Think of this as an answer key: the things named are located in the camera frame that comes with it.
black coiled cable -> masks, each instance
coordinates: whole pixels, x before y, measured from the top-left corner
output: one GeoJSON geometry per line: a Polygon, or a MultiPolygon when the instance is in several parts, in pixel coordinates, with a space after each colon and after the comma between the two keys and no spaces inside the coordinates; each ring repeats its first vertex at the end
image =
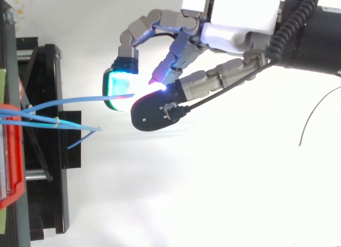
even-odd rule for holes
{"type": "Polygon", "coordinates": [[[298,1],[301,1],[299,8],[273,36],[270,46],[266,50],[266,57],[272,61],[280,61],[282,59],[282,55],[289,41],[293,38],[297,31],[306,24],[319,2],[319,0],[298,1]]]}

screw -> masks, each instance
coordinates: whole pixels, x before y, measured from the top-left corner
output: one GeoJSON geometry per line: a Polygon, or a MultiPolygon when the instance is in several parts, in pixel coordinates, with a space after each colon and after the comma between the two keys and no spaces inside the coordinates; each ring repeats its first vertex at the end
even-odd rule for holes
{"type": "Polygon", "coordinates": [[[13,8],[7,9],[5,14],[4,14],[4,19],[6,22],[10,23],[11,25],[18,23],[17,11],[13,8]]]}
{"type": "Polygon", "coordinates": [[[56,57],[57,57],[58,60],[63,59],[63,53],[62,53],[61,50],[57,50],[56,51],[56,57]]]}
{"type": "Polygon", "coordinates": [[[28,108],[32,108],[32,107],[33,107],[32,105],[28,105],[26,108],[28,109],[28,108]]]}

black metal frame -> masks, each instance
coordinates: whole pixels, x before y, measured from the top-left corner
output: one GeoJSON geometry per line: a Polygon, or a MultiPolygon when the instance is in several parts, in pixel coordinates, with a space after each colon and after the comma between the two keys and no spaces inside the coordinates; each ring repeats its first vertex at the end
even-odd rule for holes
{"type": "MultiPolygon", "coordinates": [[[[7,102],[27,108],[62,99],[59,49],[52,44],[38,46],[38,38],[15,39],[14,25],[4,22],[10,6],[0,0],[0,68],[7,69],[7,102]],[[18,50],[32,50],[30,60],[17,61],[18,50]],[[19,77],[24,93],[19,98],[19,77]]],[[[81,123],[80,111],[63,111],[62,106],[46,108],[38,115],[81,123]]],[[[69,228],[66,169],[80,168],[80,145],[67,146],[81,138],[80,131],[25,128],[23,131],[26,170],[43,169],[46,180],[27,181],[27,192],[7,208],[6,234],[1,247],[29,247],[30,240],[44,239],[43,229],[57,234],[69,228]]]]}
{"type": "MultiPolygon", "coordinates": [[[[19,76],[25,86],[26,97],[21,100],[26,108],[51,100],[62,99],[59,49],[55,45],[30,47],[29,61],[18,62],[19,76]]],[[[38,115],[58,117],[81,123],[80,111],[63,111],[62,106],[38,111],[38,115]]],[[[80,145],[67,146],[81,138],[80,131],[60,131],[27,128],[23,134],[26,169],[43,168],[47,180],[27,182],[31,240],[44,239],[43,229],[55,228],[57,234],[69,228],[68,190],[66,169],[80,167],[80,145]]]]}
{"type": "MultiPolygon", "coordinates": [[[[7,2],[0,0],[0,68],[6,69],[5,101],[20,106],[19,78],[17,65],[17,46],[14,25],[5,22],[3,15],[11,8],[7,2]]],[[[29,247],[29,216],[27,194],[25,193],[7,210],[6,233],[0,235],[1,247],[29,247]]]]}

blue wire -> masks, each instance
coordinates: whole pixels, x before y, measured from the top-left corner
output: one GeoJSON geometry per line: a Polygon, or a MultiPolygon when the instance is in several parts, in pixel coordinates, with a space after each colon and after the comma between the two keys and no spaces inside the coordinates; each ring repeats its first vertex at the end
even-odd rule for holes
{"type": "Polygon", "coordinates": [[[74,143],[71,146],[69,146],[68,149],[71,149],[72,147],[75,147],[76,145],[80,144],[82,141],[86,140],[88,137],[90,137],[94,133],[95,133],[95,131],[90,132],[88,135],[86,135],[85,137],[83,137],[80,140],[78,140],[76,143],[74,143]]]}
{"type": "MultiPolygon", "coordinates": [[[[42,121],[42,122],[46,122],[46,123],[63,124],[63,125],[73,126],[75,128],[78,128],[78,129],[83,129],[84,127],[87,127],[87,126],[83,126],[83,125],[80,125],[77,123],[72,123],[72,122],[68,122],[68,121],[64,121],[64,120],[58,120],[56,118],[49,118],[49,117],[45,117],[45,116],[33,115],[33,114],[28,114],[28,113],[24,113],[21,111],[10,110],[10,109],[0,109],[0,118],[8,118],[8,117],[13,117],[13,116],[21,116],[24,118],[28,118],[28,119],[32,119],[32,120],[36,120],[36,121],[42,121]]],[[[88,127],[87,130],[94,131],[94,129],[95,128],[93,128],[93,127],[88,127]]]]}
{"type": "Polygon", "coordinates": [[[99,96],[99,97],[83,97],[83,98],[72,98],[72,99],[63,99],[63,100],[54,100],[50,102],[46,102],[28,109],[24,109],[22,111],[10,110],[10,109],[0,109],[0,118],[8,118],[13,116],[20,116],[36,121],[48,122],[51,124],[44,123],[33,123],[33,122],[22,122],[22,121],[11,121],[11,120],[0,120],[0,124],[3,125],[18,125],[18,126],[27,126],[32,128],[44,128],[44,129],[59,129],[59,130],[89,130],[91,131],[88,135],[69,146],[68,149],[75,147],[80,144],[83,140],[90,137],[96,131],[102,131],[101,128],[94,128],[89,126],[83,126],[80,124],[58,120],[56,118],[49,118],[45,116],[33,115],[31,112],[38,111],[47,107],[58,106],[67,103],[75,103],[75,102],[87,102],[87,101],[107,101],[113,99],[127,99],[133,97],[134,94],[128,95],[118,95],[118,96],[99,96]]]}
{"type": "Polygon", "coordinates": [[[99,96],[99,97],[83,97],[83,98],[72,98],[72,99],[61,99],[61,100],[54,100],[50,102],[46,102],[31,108],[24,109],[24,113],[31,113],[34,111],[38,111],[47,107],[53,107],[58,106],[62,104],[68,104],[68,103],[77,103],[77,102],[87,102],[87,101],[108,101],[113,99],[128,99],[132,98],[134,94],[128,94],[128,95],[120,95],[120,96],[99,96]]]}
{"type": "MultiPolygon", "coordinates": [[[[22,122],[22,121],[12,121],[12,120],[0,120],[0,124],[18,125],[18,126],[26,126],[26,127],[33,127],[33,128],[44,128],[44,129],[80,130],[80,129],[76,129],[72,126],[67,126],[67,125],[60,125],[59,124],[56,126],[55,124],[48,124],[48,123],[32,123],[32,122],[22,122]]],[[[84,130],[86,130],[86,131],[102,131],[101,128],[93,128],[93,127],[85,127],[84,130]]]]}

red clip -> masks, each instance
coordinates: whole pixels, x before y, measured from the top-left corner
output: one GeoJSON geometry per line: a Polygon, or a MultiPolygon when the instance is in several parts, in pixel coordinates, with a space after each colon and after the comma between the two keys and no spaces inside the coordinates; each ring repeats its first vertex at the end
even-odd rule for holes
{"type": "MultiPolygon", "coordinates": [[[[20,111],[18,107],[8,104],[0,104],[0,109],[20,111]]],[[[9,117],[7,120],[21,121],[20,116],[9,117]]],[[[23,148],[21,126],[7,125],[7,153],[9,168],[9,187],[12,190],[7,198],[0,201],[0,210],[17,201],[25,193],[25,172],[23,165],[23,148]]]]}

